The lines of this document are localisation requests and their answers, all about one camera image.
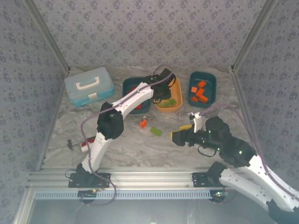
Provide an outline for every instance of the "metal frame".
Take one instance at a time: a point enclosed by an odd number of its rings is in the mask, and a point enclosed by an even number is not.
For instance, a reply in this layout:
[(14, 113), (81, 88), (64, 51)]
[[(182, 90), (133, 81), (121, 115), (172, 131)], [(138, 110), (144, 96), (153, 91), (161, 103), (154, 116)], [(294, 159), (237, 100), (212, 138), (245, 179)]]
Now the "metal frame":
[[(70, 168), (43, 168), (41, 172), (31, 172), (26, 191), (13, 224), (25, 224), (28, 221), (35, 195), (38, 191), (68, 192), (68, 179), (64, 174)], [(207, 168), (100, 168), (99, 172), (111, 173), (111, 181), (120, 191), (157, 190), (157, 192), (192, 191), (199, 188), (193, 187), (192, 173), (206, 172)], [(244, 173), (232, 168), (238, 175), (245, 177)], [(222, 188), (200, 188), (200, 190), (218, 190)]]
[(51, 34), (49, 28), (47, 27), (47, 24), (43, 20), (43, 17), (41, 13), (38, 11), (35, 3), (33, 0), (23, 0), (23, 3), (29, 13), (32, 16), (32, 19), (36, 23), (37, 27), (39, 28), (40, 32), (42, 33), (45, 41), (48, 43), (48, 46), (50, 47), (51, 51), (53, 52), (55, 58), (57, 59), (58, 63), (62, 67), (62, 69), (65, 72), (68, 72), (70, 70), (70, 67), (68, 66), (63, 54), (61, 53), (58, 45), (55, 42), (55, 39), (53, 35)]
[(258, 14), (254, 24), (251, 27), (241, 49), (235, 61), (233, 63), (234, 71), (238, 71), (242, 62), (245, 60), (247, 54), (249, 53), (252, 45), (256, 41), (256, 38), (260, 31), (262, 30), (263, 26), (265, 25), (266, 21), (268, 20), (273, 8), (275, 7), (278, 0), (266, 0), (264, 3), (260, 13)]
[(56, 120), (57, 120), (57, 117), (58, 117), (58, 114), (59, 114), (59, 108), (60, 108), (61, 101), (62, 101), (62, 98), (63, 98), (63, 95), (64, 95), (64, 90), (65, 90), (65, 84), (63, 83), (62, 88), (61, 88), (60, 93), (59, 93), (57, 105), (56, 105), (54, 113), (53, 113), (53, 117), (52, 117), (52, 120), (51, 120), (50, 128), (49, 128), (49, 131), (48, 131), (48, 133), (46, 135), (45, 142), (43, 144), (43, 150), (42, 150), (41, 156), (39, 157), (39, 160), (38, 160), (38, 163), (37, 163), (37, 167), (36, 167), (37, 171), (41, 171), (42, 170), (43, 161), (46, 158), (46, 152), (48, 150), (49, 142), (50, 142), (52, 134), (54, 132), (54, 127), (55, 127)]

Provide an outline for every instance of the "orange block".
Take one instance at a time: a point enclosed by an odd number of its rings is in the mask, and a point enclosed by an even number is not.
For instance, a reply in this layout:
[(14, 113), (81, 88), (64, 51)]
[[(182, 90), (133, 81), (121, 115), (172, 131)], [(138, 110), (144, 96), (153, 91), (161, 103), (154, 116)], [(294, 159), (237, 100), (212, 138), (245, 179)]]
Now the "orange block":
[(197, 92), (197, 87), (192, 87), (191, 92), (196, 93)]
[(196, 93), (196, 96), (200, 98), (200, 96), (204, 93), (204, 89), (200, 88), (197, 93)]
[(191, 97), (191, 100), (194, 102), (198, 102), (198, 98), (197, 97)]
[(203, 87), (206, 85), (206, 82), (205, 82), (205, 81), (200, 81), (197, 85), (198, 85), (200, 88), (203, 88)]
[(200, 102), (206, 103), (209, 99), (205, 96), (200, 96), (199, 100), (200, 100)]
[(140, 126), (141, 128), (145, 128), (145, 127), (146, 127), (146, 124), (147, 124), (146, 119), (144, 119), (143, 121), (140, 121), (140, 122), (139, 122), (139, 126)]

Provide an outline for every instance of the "green sponge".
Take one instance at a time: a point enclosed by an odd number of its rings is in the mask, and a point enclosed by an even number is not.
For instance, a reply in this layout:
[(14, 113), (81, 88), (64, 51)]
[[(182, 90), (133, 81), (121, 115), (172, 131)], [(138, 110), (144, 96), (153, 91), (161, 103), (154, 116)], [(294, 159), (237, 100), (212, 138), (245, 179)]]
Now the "green sponge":
[(170, 103), (171, 106), (174, 106), (177, 102), (176, 102), (175, 99), (171, 98), (171, 99), (169, 100), (169, 103)]
[(166, 102), (164, 103), (164, 106), (165, 106), (165, 107), (170, 107), (170, 103), (166, 101)]
[(161, 130), (159, 130), (159, 129), (155, 128), (155, 127), (152, 127), (150, 129), (150, 132), (152, 132), (154, 135), (156, 135), (158, 137), (160, 137), (162, 135), (162, 133), (163, 133)]

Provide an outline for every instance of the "marble surface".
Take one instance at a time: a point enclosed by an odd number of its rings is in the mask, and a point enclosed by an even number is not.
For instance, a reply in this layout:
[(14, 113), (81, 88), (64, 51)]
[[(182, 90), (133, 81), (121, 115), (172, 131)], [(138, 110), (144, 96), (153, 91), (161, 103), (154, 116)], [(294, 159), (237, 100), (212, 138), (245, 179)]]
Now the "marble surface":
[[(70, 75), (94, 68), (80, 69), (72, 68)], [(122, 83), (126, 78), (151, 75), (154, 69), (155, 67), (107, 67), (115, 86), (115, 94), (83, 107), (75, 107), (68, 100), (65, 92), (44, 160), (44, 167), (77, 166), (86, 157), (87, 153), (83, 153), (79, 146), (74, 146), (74, 151), (71, 151), (67, 147), (67, 139), (71, 139), (72, 142), (82, 139), (81, 122), (98, 112), (102, 103), (106, 101), (112, 103), (120, 99), (122, 97)], [(190, 123), (187, 113), (204, 111), (203, 108), (193, 107), (187, 103), (188, 82), (193, 71), (210, 72), (216, 76), (217, 96), (215, 104), (226, 103), (239, 108), (232, 78), (227, 72), (228, 70), (211, 67), (172, 68), (172, 70), (180, 80), (183, 94), (182, 107), (177, 112), (161, 113), (152, 104), (146, 114), (128, 115), (124, 121), (124, 132), (113, 141), (106, 151), (100, 163), (101, 167), (209, 167), (214, 161), (221, 161), (218, 154), (213, 158), (207, 158), (200, 155), (196, 147), (176, 146), (170, 139), (170, 132)], [(138, 123), (144, 115), (147, 117), (148, 124), (145, 129), (141, 129)], [(203, 121), (205, 122), (207, 118), (216, 115), (229, 124), (231, 133), (234, 136), (249, 142), (246, 129), (237, 115), (231, 110), (214, 109), (204, 116)], [(86, 123), (84, 131), (87, 137), (96, 134), (96, 122), (97, 119), (92, 119)], [(157, 137), (150, 132), (150, 128), (153, 126), (163, 131), (161, 137)], [(209, 149), (205, 149), (204, 152), (213, 154), (213, 150)]]

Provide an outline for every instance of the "cable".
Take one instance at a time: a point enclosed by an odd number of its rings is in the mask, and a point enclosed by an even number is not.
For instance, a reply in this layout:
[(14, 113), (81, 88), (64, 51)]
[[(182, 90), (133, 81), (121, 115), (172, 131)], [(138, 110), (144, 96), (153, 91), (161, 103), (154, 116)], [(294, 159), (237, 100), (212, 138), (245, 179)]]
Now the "cable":
[(76, 170), (75, 170), (75, 169), (68, 169), (68, 170), (66, 170), (66, 172), (64, 173), (64, 176), (65, 176), (66, 178), (70, 179), (70, 177), (66, 176), (66, 173), (67, 173), (68, 171), (76, 171)]
[(168, 87), (171, 88), (176, 83), (176, 81), (177, 81), (177, 77), (175, 76), (172, 85)]
[(210, 157), (210, 158), (212, 158), (213, 156), (216, 155), (217, 150), (214, 151), (214, 154), (213, 154), (213, 155), (207, 155), (207, 154), (204, 154), (204, 153), (200, 152), (200, 150), (199, 150), (200, 147), (202, 147), (202, 146), (198, 146), (198, 148), (197, 148), (197, 151), (198, 151), (199, 154), (201, 154), (201, 155), (203, 155), (203, 156), (206, 156), (206, 157)]
[(171, 72), (170, 72), (170, 74), (169, 74), (167, 77), (161, 79), (160, 81), (157, 81), (157, 82), (148, 84), (148, 85), (146, 85), (146, 86), (144, 86), (144, 87), (141, 87), (141, 88), (138, 89), (138, 90), (135, 90), (135, 92), (134, 92), (132, 95), (130, 95), (130, 96), (128, 96), (127, 98), (123, 99), (123, 100), (122, 100), (120, 103), (118, 103), (117, 105), (114, 105), (114, 106), (112, 106), (112, 107), (110, 107), (110, 108), (108, 108), (108, 109), (105, 109), (105, 110), (103, 110), (103, 111), (100, 111), (100, 112), (98, 112), (98, 113), (96, 113), (96, 114), (94, 114), (94, 115), (92, 115), (92, 116), (86, 118), (86, 119), (85, 119), (84, 121), (82, 121), (82, 123), (81, 123), (81, 126), (80, 126), (81, 133), (82, 133), (84, 142), (86, 143), (87, 148), (88, 148), (88, 166), (89, 166), (89, 168), (90, 168), (90, 171), (91, 171), (96, 177), (100, 178), (100, 179), (103, 180), (103, 181), (106, 181), (107, 183), (110, 183), (110, 184), (112, 185), (112, 187), (114, 188), (114, 195), (113, 195), (113, 197), (110, 199), (110, 201), (108, 201), (107, 203), (104, 203), (104, 204), (98, 204), (98, 206), (108, 205), (108, 204), (112, 203), (112, 202), (115, 200), (115, 197), (116, 197), (116, 186), (111, 182), (111, 180), (106, 179), (106, 178), (104, 178), (104, 177), (98, 175), (98, 174), (93, 170), (93, 168), (92, 168), (92, 164), (91, 164), (91, 149), (90, 149), (90, 146), (89, 146), (89, 142), (88, 142), (88, 140), (87, 140), (87, 137), (86, 137), (86, 135), (85, 135), (85, 133), (84, 133), (83, 125), (84, 125), (87, 121), (89, 121), (90, 119), (95, 118), (95, 117), (99, 116), (99, 115), (102, 114), (102, 113), (106, 113), (106, 112), (108, 112), (108, 111), (110, 111), (110, 110), (113, 110), (113, 109), (115, 109), (116, 107), (122, 105), (123, 103), (125, 103), (127, 100), (129, 100), (130, 98), (132, 98), (134, 95), (136, 95), (137, 93), (139, 93), (139, 92), (142, 91), (143, 89), (145, 89), (145, 88), (147, 88), (147, 87), (149, 87), (149, 86), (153, 86), (153, 85), (157, 85), (157, 84), (160, 84), (160, 83), (162, 83), (162, 82), (165, 82), (165, 81), (166, 81), (167, 79), (169, 79), (169, 78), (171, 77), (171, 75), (173, 74), (173, 73), (172, 73), (172, 68), (171, 68), (169, 65), (162, 64), (162, 65), (158, 66), (158, 67), (155, 69), (155, 71), (154, 71), (153, 74), (155, 74), (156, 71), (157, 71), (159, 68), (161, 68), (161, 67), (169, 67), (169, 68), (171, 69)]
[(211, 106), (209, 109), (206, 109), (205, 111), (203, 111), (202, 113), (200, 113), (201, 116), (205, 115), (206, 113), (208, 113), (210, 110), (214, 109), (214, 108), (217, 108), (217, 107), (228, 107), (230, 108), (232, 111), (234, 111), (239, 119), (241, 120), (241, 122), (243, 123), (244, 127), (246, 128), (249, 136), (251, 137), (254, 145), (256, 146), (256, 149), (257, 149), (257, 152), (259, 154), (259, 156), (261, 157), (261, 161), (262, 161), (262, 164), (263, 164), (263, 168), (265, 169), (266, 171), (266, 174), (269, 176), (269, 178), (280, 188), (282, 189), (285, 193), (287, 193), (289, 196), (291, 196), (292, 198), (294, 198), (296, 201), (299, 202), (299, 198), (294, 195), (292, 192), (290, 192), (289, 190), (287, 190), (286, 188), (284, 188), (280, 183), (278, 183), (278, 181), (272, 176), (272, 174), (269, 172), (269, 169), (267, 167), (267, 164), (266, 164), (266, 160), (264, 158), (264, 155), (263, 155), (263, 151), (261, 149), (261, 147), (259, 146), (259, 144), (257, 143), (257, 141), (253, 138), (253, 135), (252, 133), (250, 132), (246, 122), (243, 120), (242, 116), (240, 115), (240, 113), (232, 106), (232, 105), (229, 105), (229, 104), (216, 104), (216, 105), (213, 105)]
[(162, 101), (162, 100), (160, 99), (160, 101), (159, 101), (158, 103), (156, 103), (154, 100), (152, 100), (151, 102), (152, 102), (153, 104), (159, 104), (161, 101)]

